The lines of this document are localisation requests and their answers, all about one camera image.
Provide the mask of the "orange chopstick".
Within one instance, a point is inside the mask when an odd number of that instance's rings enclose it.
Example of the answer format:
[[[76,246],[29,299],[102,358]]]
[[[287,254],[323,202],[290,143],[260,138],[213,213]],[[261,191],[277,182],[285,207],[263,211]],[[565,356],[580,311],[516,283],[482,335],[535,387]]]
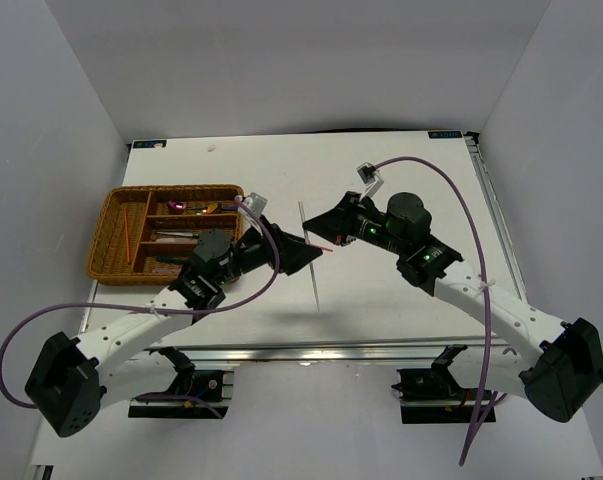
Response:
[[[320,249],[322,251],[326,251],[326,252],[333,252],[334,250],[332,248],[329,247],[325,247],[325,246],[320,246],[320,245],[315,245],[315,244],[309,244],[310,246],[312,246],[313,248],[317,248]]]
[[[129,230],[129,221],[128,221],[128,210],[127,210],[127,207],[123,208],[123,226],[124,226],[124,240],[125,240],[126,261],[127,261],[128,265],[131,265],[131,262],[132,262],[132,253],[131,253],[130,230]]]

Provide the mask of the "white chopstick thin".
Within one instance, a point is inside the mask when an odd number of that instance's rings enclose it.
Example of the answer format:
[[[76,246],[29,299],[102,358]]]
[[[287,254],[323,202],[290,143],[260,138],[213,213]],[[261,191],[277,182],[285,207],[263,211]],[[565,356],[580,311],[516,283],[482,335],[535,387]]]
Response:
[[[306,231],[305,227],[303,226],[303,223],[306,221],[304,203],[303,203],[303,201],[299,200],[297,202],[297,205],[298,205],[298,209],[299,209],[299,215],[300,215],[300,220],[301,220],[301,224],[302,224],[302,232],[303,232],[304,240],[307,245],[310,245],[309,234]],[[314,264],[312,262],[309,264],[309,271],[310,271],[310,278],[311,278],[311,282],[312,282],[312,289],[313,289],[313,295],[314,295],[314,299],[315,299],[316,310],[317,310],[317,313],[320,314],[321,309],[320,309],[319,292],[318,292],[318,286],[317,286],[317,281],[316,281]]]

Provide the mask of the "rainbow spoon ornate handle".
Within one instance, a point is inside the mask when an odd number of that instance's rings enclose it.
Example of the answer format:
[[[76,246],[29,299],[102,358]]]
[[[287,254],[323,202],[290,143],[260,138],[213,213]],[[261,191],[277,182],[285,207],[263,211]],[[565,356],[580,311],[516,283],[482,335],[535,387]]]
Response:
[[[225,205],[222,203],[209,203],[202,207],[196,207],[194,209],[196,215],[213,215],[213,214],[226,214],[236,212],[238,207],[236,205]]]

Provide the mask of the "rainbow spoon plain handle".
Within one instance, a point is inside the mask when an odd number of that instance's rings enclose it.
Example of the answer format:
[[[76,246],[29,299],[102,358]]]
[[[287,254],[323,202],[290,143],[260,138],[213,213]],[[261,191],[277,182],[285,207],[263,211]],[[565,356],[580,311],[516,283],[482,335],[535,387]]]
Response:
[[[184,212],[187,210],[187,204],[182,201],[170,200],[167,202],[167,206],[174,212]]]

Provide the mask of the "knife with brown marbled handle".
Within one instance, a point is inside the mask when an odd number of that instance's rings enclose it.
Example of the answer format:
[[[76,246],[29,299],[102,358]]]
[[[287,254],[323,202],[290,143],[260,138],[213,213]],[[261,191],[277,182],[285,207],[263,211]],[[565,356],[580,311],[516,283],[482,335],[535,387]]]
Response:
[[[189,238],[198,239],[200,234],[193,230],[156,230],[154,234],[157,237]]]

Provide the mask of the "fork with pink handle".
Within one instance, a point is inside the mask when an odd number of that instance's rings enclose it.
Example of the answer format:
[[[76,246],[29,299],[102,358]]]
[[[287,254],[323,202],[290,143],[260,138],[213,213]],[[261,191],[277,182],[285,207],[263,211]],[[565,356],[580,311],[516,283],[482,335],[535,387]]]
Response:
[[[155,275],[177,275],[180,273],[180,271],[181,271],[180,268],[163,268],[163,267],[161,267],[161,268],[154,268],[151,273],[155,274]]]

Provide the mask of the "knife with green marbled handle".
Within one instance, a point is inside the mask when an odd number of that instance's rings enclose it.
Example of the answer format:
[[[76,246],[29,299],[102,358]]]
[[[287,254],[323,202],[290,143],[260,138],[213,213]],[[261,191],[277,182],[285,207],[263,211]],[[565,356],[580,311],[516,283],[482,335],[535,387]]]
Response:
[[[154,241],[151,241],[152,245],[196,245],[196,239],[192,238],[184,238],[184,237],[175,237],[175,238],[159,238]]]

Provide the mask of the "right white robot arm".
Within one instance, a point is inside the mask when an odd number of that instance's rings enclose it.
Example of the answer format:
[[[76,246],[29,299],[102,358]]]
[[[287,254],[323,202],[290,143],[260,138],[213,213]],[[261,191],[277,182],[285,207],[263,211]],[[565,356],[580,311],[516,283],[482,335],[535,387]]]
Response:
[[[554,421],[571,420],[603,383],[597,328],[583,318],[567,322],[546,314],[488,285],[460,253],[432,235],[431,221],[415,194],[394,194],[379,211],[370,198],[348,192],[303,227],[336,246],[361,240],[395,254],[397,270],[410,285],[483,323],[516,351],[512,360],[492,359],[488,389],[525,398]]]

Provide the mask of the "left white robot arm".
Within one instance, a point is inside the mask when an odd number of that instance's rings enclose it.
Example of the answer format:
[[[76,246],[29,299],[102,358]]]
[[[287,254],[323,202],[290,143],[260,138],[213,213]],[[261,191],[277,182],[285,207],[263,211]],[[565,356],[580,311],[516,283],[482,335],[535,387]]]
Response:
[[[162,347],[139,363],[133,356],[217,311],[226,284],[262,266],[275,275],[292,275],[321,254],[268,222],[250,228],[238,242],[221,230],[203,232],[177,278],[146,306],[99,331],[48,338],[25,392],[61,438],[78,433],[101,409],[119,401],[160,392],[183,398],[195,370],[185,354]]]

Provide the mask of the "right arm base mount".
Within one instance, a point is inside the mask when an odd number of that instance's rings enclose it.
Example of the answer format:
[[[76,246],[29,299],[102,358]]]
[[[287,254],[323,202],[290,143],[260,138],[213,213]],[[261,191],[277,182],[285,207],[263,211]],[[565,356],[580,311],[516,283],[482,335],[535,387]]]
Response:
[[[478,389],[462,388],[449,372],[453,361],[468,346],[446,346],[427,368],[403,368],[391,386],[400,402],[401,420],[407,425],[468,424]]]

